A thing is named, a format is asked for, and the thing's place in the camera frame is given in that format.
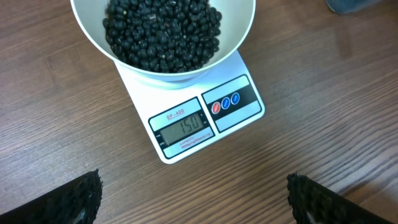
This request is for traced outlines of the white digital kitchen scale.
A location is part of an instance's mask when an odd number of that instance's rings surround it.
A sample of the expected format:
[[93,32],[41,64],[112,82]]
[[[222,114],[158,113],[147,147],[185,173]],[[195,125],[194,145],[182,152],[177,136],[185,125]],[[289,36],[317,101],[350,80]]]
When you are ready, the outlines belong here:
[[262,118],[266,107],[238,51],[193,84],[168,90],[117,70],[160,160],[174,164]]

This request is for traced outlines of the white bowl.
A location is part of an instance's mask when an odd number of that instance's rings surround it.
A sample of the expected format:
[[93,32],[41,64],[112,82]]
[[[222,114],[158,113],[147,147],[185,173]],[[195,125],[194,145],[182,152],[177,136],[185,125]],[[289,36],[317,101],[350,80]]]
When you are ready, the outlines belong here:
[[134,77],[143,79],[177,82],[198,77],[226,60],[243,43],[252,26],[256,2],[245,0],[210,0],[209,4],[222,14],[219,35],[220,50],[210,61],[198,70],[185,73],[155,73],[141,70],[120,61],[111,50],[105,39],[105,29],[102,19],[108,7],[107,0],[71,0],[75,18],[88,40],[114,63],[132,73]]

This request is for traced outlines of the clear plastic container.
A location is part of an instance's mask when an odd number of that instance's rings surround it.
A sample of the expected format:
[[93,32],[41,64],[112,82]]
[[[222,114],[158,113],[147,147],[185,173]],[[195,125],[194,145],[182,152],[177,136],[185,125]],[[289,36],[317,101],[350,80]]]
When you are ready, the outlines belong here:
[[335,14],[343,15],[360,11],[380,0],[325,0],[328,8]]

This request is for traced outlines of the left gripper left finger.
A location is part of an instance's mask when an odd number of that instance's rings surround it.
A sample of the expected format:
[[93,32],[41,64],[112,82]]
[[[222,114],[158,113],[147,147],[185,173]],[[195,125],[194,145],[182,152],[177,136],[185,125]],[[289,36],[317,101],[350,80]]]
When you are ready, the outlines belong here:
[[101,205],[103,182],[98,170],[1,215],[1,223],[93,224]]

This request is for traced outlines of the black beans in bowl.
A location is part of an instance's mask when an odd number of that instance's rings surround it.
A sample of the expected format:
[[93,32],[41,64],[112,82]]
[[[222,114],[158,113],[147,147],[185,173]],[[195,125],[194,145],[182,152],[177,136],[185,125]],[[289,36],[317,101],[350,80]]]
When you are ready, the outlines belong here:
[[141,70],[191,72],[220,49],[222,13],[207,0],[110,0],[105,13],[113,54]]

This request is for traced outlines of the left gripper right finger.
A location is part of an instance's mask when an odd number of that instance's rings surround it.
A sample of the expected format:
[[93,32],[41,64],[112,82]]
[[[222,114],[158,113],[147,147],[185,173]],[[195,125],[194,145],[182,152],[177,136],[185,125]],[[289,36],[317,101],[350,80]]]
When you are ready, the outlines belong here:
[[305,175],[287,176],[287,197],[298,224],[391,224]]

